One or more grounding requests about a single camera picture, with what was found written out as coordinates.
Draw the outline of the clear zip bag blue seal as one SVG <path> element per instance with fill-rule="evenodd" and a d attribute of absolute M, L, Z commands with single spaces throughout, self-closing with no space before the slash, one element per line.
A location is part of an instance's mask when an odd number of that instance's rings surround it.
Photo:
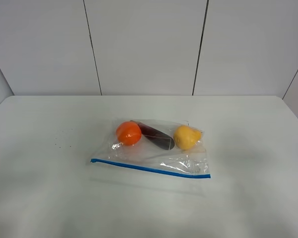
<path fill-rule="evenodd" d="M 120 143 L 116 136 L 117 127 L 125 121 L 138 121 L 151 126 L 171 136 L 177 127 L 189 125 L 188 122 L 176 123 L 165 120 L 154 119 L 117 119 L 113 121 L 112 128 L 104 137 L 101 146 L 92 155 L 91 163 L 104 163 L 122 168 L 151 172 L 162 175 L 175 176 L 189 179 L 209 179 L 209 165 L 207 152 L 202 138 L 189 150 L 182 150 L 176 145 L 172 150 L 163 150 L 143 135 L 138 143 L 132 146 L 125 146 Z"/>

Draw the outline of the dark purple eggplant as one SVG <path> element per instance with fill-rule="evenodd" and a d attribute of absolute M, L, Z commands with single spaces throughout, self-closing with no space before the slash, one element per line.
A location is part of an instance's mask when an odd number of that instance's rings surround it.
<path fill-rule="evenodd" d="M 172 150 L 174 148 L 175 142 L 171 136 L 151 126 L 143 124 L 142 122 L 138 122 L 138 121 L 132 121 L 132 122 L 135 122 L 139 126 L 142 135 L 157 147 L 163 150 Z"/>

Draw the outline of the orange round fruit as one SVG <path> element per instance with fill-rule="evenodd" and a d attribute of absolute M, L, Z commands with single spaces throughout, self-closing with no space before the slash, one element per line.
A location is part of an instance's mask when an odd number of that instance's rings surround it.
<path fill-rule="evenodd" d="M 116 136 L 118 141 L 123 145 L 132 146 L 139 142 L 142 132 L 136 122 L 125 121 L 117 127 Z"/>

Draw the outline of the yellow pear fruit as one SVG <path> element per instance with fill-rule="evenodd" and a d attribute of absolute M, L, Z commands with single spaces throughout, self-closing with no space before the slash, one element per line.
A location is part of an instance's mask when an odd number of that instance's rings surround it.
<path fill-rule="evenodd" d="M 189 150 L 193 148 L 201 138 L 201 131 L 186 125 L 177 127 L 173 134 L 176 146 L 182 150 Z"/>

